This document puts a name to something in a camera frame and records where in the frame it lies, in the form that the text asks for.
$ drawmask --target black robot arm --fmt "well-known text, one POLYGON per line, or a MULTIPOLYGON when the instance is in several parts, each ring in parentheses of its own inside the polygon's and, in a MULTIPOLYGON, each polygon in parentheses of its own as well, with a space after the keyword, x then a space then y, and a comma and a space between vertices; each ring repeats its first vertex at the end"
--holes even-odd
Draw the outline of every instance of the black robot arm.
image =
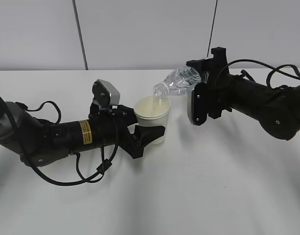
POLYGON ((275 138, 290 140, 294 137, 300 130, 300 85, 271 88, 270 79, 277 71, 300 80, 298 68, 286 65, 295 70, 297 76, 293 76, 279 70, 284 66, 273 68, 258 62, 273 69, 267 78, 267 86, 264 86, 256 83, 244 70, 241 75, 230 74, 228 66, 235 62, 227 63, 225 48, 213 48, 211 52, 213 58, 187 62, 206 78, 206 82, 193 86, 188 93, 188 117, 192 124, 202 125, 207 116, 216 119, 223 110, 231 112, 235 109, 258 120, 275 138))
POLYGON ((97 80, 92 92, 94 98, 89 118, 66 123, 59 123, 60 110, 52 101, 45 103, 52 103, 57 109, 59 119, 56 123, 34 118, 24 104, 4 102, 0 97, 0 144, 19 154, 22 162, 31 166, 48 182, 71 186, 84 182, 93 183, 91 180, 98 174, 104 175, 111 166, 118 146, 136 159, 143 156, 146 145, 164 135, 163 126, 138 125, 131 134, 128 126, 138 122, 136 115, 133 109, 118 104, 120 94, 111 83, 97 80), (104 147, 108 145, 115 145, 115 148, 111 157, 104 159, 104 147), (97 168, 97 173, 87 179, 78 173, 82 181, 72 183, 53 181, 37 168, 75 154, 78 172, 80 152, 94 148, 101 148, 102 164, 97 168))

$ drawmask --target black cable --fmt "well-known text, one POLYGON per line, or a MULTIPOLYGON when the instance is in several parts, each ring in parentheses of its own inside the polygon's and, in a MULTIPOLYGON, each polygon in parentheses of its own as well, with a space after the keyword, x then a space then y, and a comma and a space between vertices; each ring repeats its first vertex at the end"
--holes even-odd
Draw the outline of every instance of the black cable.
MULTIPOLYGON (((14 117, 11 113, 11 111, 9 110, 8 106, 6 105, 6 103, 4 102, 4 100, 0 97, 0 106, 4 109, 8 119, 9 119, 9 122, 14 130, 14 134, 15 134, 15 137, 18 141, 18 144, 23 152, 23 155, 22 157, 24 158, 24 160, 29 164, 29 166, 34 170, 34 172, 39 175, 42 179, 44 179, 45 181, 47 181, 48 183, 50 184, 53 184, 53 185, 57 185, 57 186, 75 186, 75 185, 80 185, 80 184, 83 184, 85 183, 86 181, 84 180, 81 180, 81 181, 74 181, 74 182, 59 182, 59 181, 55 181, 49 177, 47 177, 46 175, 44 175, 37 167, 36 165, 31 161, 31 159, 29 158, 29 154, 28 154, 28 151, 25 147, 25 145, 23 144, 22 142, 22 139, 21 139, 21 133, 20 131, 18 130, 18 127, 16 125, 16 122, 14 120, 14 117)), ((91 180, 93 178, 95 178, 97 175, 99 175, 99 172, 93 174, 92 176, 86 178, 86 180, 91 180)))
POLYGON ((215 9, 214 9, 214 15, 213 15, 212 28, 211 28, 210 36, 209 36, 209 42, 208 42, 208 54, 209 54, 209 49, 210 49, 210 43, 211 43, 211 41, 212 41, 212 36, 213 36, 213 29, 214 29, 215 16, 216 16, 216 11, 217 11, 217 4, 218 4, 218 0, 216 0, 215 9))
POLYGON ((117 127, 117 123, 114 119, 114 117, 112 117, 112 120, 113 120, 113 124, 114 124, 114 127, 115 127, 115 131, 116 131, 116 141, 115 141, 115 146, 114 146, 114 150, 112 152, 112 155, 110 157, 110 161, 112 161, 116 155, 116 152, 118 150, 118 145, 119 145, 119 133, 118 133, 118 127, 117 127))
POLYGON ((300 71, 298 69, 297 66, 295 65, 290 65, 290 64, 287 64, 287 65, 281 65, 281 66, 278 66, 277 68, 275 68, 274 70, 272 70, 268 75, 267 75, 267 78, 266 78, 266 85, 269 89, 273 89, 272 86, 271 86, 271 79, 272 79, 272 76, 274 75, 274 73, 279 70, 279 69, 282 69, 284 67, 291 67, 295 74, 300 77, 300 71))
POLYGON ((110 157, 110 159, 105 159, 105 154, 104 154, 104 147, 105 147, 105 143, 102 144, 101 146, 101 159, 102 159, 102 164, 100 166, 102 166, 102 170, 99 170, 100 166, 96 169, 97 172, 99 172, 99 174, 102 174, 102 176, 96 180, 87 180, 85 179, 85 177, 82 175, 80 169, 79 169, 79 161, 80 161, 80 153, 78 152, 73 152, 72 154, 75 154, 76 155, 76 171, 77 171, 77 174, 79 175, 79 177, 86 181, 87 183, 97 183, 99 182, 103 176, 104 176, 104 173, 105 171, 110 167, 110 164, 112 162, 112 160, 114 159, 114 156, 116 155, 116 152, 118 150, 118 145, 119 145, 119 136, 118 136, 118 127, 117 127, 117 123, 113 117, 113 113, 108 113, 111 115, 111 118, 112 118, 112 121, 114 123, 114 127, 115 127, 115 130, 116 130, 116 141, 115 141, 115 146, 114 146, 114 149, 113 149, 113 152, 112 152, 112 155, 110 157))
POLYGON ((272 70, 274 70, 274 71, 276 71, 276 72, 279 72, 279 73, 281 73, 281 74, 283 74, 283 75, 286 75, 286 76, 288 76, 288 77, 291 77, 291 78, 300 80, 300 72, 299 72, 299 70, 298 70, 298 76, 294 76, 294 75, 292 75, 292 74, 283 72, 283 71, 281 71, 281 70, 279 70, 279 69, 277 69, 277 68, 274 68, 273 66, 270 66, 270 65, 268 65, 268 64, 265 64, 265 63, 260 62, 260 61, 257 61, 257 60, 240 59, 240 60, 234 60, 234 61, 228 63, 227 65, 225 65, 225 66, 219 71, 219 73, 218 73, 218 75, 216 76, 215 81, 214 81, 214 86, 215 86, 215 89, 216 89, 216 90, 219 89, 219 88, 216 87, 216 83, 217 83, 218 78, 219 78, 220 75, 222 74, 222 72, 223 72, 226 68, 228 68, 230 65, 233 65, 233 64, 236 64, 236 63, 240 63, 240 62, 251 62, 251 63, 259 64, 259 65, 265 66, 265 67, 267 67, 267 68, 270 68, 270 69, 272 69, 272 70))
POLYGON ((245 70, 241 70, 241 74, 252 82, 256 82, 254 78, 245 70))
POLYGON ((97 183, 97 182, 99 182, 100 180, 102 180, 102 178, 103 178, 103 176, 104 176, 104 173, 105 173, 105 167, 104 167, 105 159, 104 159, 104 146, 103 146, 103 145, 101 146, 101 159, 102 159, 102 164, 101 164, 101 165, 102 165, 102 172, 97 171, 97 173, 98 173, 98 174, 102 174, 102 176, 101 176, 100 178, 96 179, 96 180, 88 180, 88 179, 86 179, 86 178, 82 175, 82 173, 81 173, 81 171, 80 171, 80 169, 79 169, 80 153, 75 152, 74 154, 76 155, 76 171, 77 171, 77 174, 79 175, 79 177, 80 177, 82 180, 86 181, 86 183, 97 183))
POLYGON ((47 104, 47 103, 53 105, 54 108, 55 108, 56 111, 57 111, 58 118, 57 118, 57 121, 55 122, 55 124, 60 123, 60 122, 61 122, 61 119, 62 119, 62 113, 61 113, 60 108, 59 108, 59 107, 57 106, 57 104, 56 104, 55 102, 53 102, 53 101, 50 101, 50 100, 45 101, 45 102, 43 102, 43 103, 40 105, 39 108, 34 109, 34 110, 26 109, 26 111, 28 111, 28 112, 37 112, 37 111, 40 111, 41 109, 43 109, 43 106, 44 106, 45 104, 47 104))

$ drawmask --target table surface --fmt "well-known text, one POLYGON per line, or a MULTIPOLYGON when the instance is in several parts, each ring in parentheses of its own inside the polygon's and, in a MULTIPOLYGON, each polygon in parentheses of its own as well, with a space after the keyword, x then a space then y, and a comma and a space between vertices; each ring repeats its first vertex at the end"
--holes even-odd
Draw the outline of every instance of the table surface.
MULTIPOLYGON (((248 70, 260 83, 268 71, 248 70)), ((62 122, 82 120, 95 80, 110 81, 121 104, 133 107, 168 72, 0 71, 0 95, 30 109, 53 100, 62 122)), ((272 81, 283 83, 299 84, 281 75, 272 81)), ((98 184, 50 185, 0 146, 0 235, 300 235, 300 132, 276 140, 237 111, 197 127, 186 116, 186 97, 170 100, 165 142, 137 160, 120 149, 98 184)), ((47 105, 34 115, 57 118, 47 105)), ((86 175, 99 164, 99 149, 82 154, 86 175)), ((56 180, 78 180, 74 156, 41 170, 56 180)))

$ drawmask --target paper cup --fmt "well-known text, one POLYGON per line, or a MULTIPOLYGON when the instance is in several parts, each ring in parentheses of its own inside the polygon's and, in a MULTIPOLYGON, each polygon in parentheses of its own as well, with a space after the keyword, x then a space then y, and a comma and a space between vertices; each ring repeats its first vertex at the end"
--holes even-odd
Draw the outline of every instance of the paper cup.
POLYGON ((158 99, 153 110, 154 112, 152 112, 153 102, 153 95, 144 97, 135 104, 134 111, 140 126, 165 127, 164 135, 150 143, 157 144, 165 140, 170 102, 168 98, 158 99))

